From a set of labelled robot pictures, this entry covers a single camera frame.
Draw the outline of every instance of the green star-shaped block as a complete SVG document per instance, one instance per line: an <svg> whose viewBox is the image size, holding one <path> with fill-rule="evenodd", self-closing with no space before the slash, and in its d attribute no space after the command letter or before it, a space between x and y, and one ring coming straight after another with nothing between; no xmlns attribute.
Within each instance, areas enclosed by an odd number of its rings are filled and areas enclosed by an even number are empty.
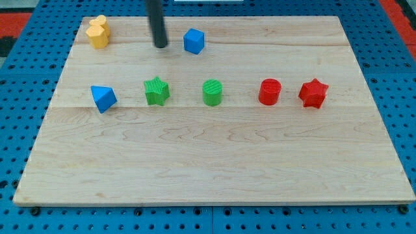
<svg viewBox="0 0 416 234"><path fill-rule="evenodd" d="M158 104L163 106L164 101L170 97L168 83L155 77L150 81L144 81L146 99L148 105Z"/></svg>

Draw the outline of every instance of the blue triangular prism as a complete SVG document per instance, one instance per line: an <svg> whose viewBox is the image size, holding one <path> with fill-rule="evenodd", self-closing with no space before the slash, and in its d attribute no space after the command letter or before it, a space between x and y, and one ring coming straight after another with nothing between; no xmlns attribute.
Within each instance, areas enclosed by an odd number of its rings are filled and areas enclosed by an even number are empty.
<svg viewBox="0 0 416 234"><path fill-rule="evenodd" d="M109 92L112 92L112 88L110 87L91 86L91 93L95 102L100 100L105 94L108 94Z"/></svg>

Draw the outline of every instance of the blue block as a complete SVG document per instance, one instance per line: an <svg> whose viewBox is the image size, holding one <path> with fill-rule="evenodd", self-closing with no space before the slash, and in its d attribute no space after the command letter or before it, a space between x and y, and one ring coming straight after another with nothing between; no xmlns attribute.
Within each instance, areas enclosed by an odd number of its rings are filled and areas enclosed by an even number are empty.
<svg viewBox="0 0 416 234"><path fill-rule="evenodd" d="M91 86L91 93L101 114L117 102L116 95L110 87Z"/></svg>
<svg viewBox="0 0 416 234"><path fill-rule="evenodd" d="M199 54L205 46L205 34L196 29L189 29L183 36L183 47L186 51Z"/></svg>

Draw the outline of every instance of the wood grain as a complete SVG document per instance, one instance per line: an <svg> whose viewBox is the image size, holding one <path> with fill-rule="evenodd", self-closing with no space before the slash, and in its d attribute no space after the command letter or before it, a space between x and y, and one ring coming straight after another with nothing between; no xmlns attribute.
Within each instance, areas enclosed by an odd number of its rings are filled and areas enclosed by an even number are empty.
<svg viewBox="0 0 416 234"><path fill-rule="evenodd" d="M14 196L21 206L353 205L416 199L338 18L166 18L155 49L146 18L109 18L105 49L88 45L85 18ZM191 28L200 55L183 51ZM170 85L147 106L143 81ZM278 78L278 104L257 100ZM320 110L297 98L329 84ZM219 79L207 107L202 83ZM99 114L91 85L118 102Z"/></svg>

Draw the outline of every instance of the red star-shaped block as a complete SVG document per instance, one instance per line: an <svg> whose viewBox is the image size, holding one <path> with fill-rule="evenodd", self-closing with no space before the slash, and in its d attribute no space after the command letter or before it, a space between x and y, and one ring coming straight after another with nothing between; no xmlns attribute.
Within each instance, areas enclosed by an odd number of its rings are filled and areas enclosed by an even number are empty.
<svg viewBox="0 0 416 234"><path fill-rule="evenodd" d="M299 92L299 98L304 102L304 107L320 108L326 97L328 85L322 84L318 79L304 83Z"/></svg>

